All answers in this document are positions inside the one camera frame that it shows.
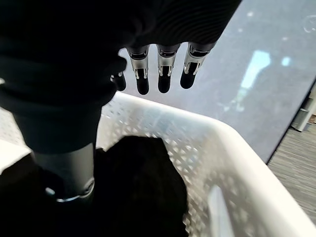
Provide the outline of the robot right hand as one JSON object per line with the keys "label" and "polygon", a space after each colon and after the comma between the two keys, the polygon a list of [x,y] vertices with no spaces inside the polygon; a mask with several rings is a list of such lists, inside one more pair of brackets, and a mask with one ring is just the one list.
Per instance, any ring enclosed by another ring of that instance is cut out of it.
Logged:
{"label": "robot right hand", "polygon": [[101,110],[123,72],[123,48],[213,45],[238,0],[3,0],[0,105],[10,111],[44,191],[57,202],[90,195]]}

